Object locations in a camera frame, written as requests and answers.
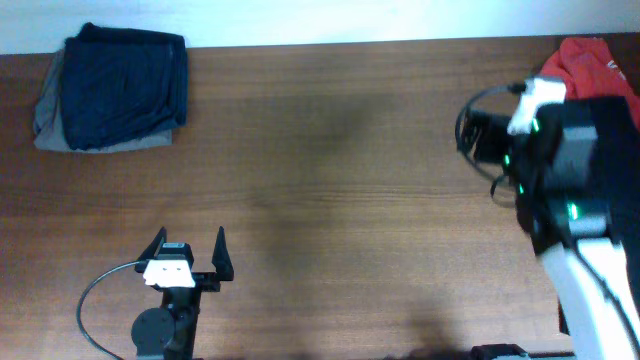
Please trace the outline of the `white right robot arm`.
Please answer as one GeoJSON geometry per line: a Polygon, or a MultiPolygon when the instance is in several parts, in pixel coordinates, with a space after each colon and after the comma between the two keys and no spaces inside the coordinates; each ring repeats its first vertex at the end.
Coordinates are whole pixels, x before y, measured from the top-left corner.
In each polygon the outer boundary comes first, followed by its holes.
{"type": "Polygon", "coordinates": [[[473,167],[499,165],[550,278],[574,359],[639,356],[639,134],[624,98],[540,107],[521,134],[467,103],[455,125],[473,167]]]}

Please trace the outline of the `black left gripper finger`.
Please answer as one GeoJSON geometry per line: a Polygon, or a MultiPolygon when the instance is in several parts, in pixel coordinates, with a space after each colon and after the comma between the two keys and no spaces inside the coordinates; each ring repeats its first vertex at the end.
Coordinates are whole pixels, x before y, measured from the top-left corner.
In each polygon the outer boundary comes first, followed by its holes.
{"type": "Polygon", "coordinates": [[[234,267],[227,249],[225,230],[222,226],[219,227],[216,235],[211,263],[215,268],[218,281],[234,280],[234,267]]]}
{"type": "Polygon", "coordinates": [[[160,248],[166,240],[167,230],[165,227],[161,227],[151,243],[137,258],[137,264],[134,266],[134,271],[136,273],[143,273],[146,270],[148,262],[157,256],[160,248]]]}

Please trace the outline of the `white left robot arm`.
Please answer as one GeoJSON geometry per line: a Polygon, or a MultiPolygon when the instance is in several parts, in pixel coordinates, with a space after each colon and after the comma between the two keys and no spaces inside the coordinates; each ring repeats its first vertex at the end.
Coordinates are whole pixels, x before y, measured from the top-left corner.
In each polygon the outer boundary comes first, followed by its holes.
{"type": "Polygon", "coordinates": [[[191,359],[197,331],[200,302],[204,293],[217,293],[223,282],[234,280],[234,267],[227,249],[225,230],[218,229],[211,257],[214,269],[193,269],[192,248],[170,242],[161,228],[138,257],[134,270],[147,286],[162,294],[161,304],[138,315],[131,339],[138,359],[191,359]]]}

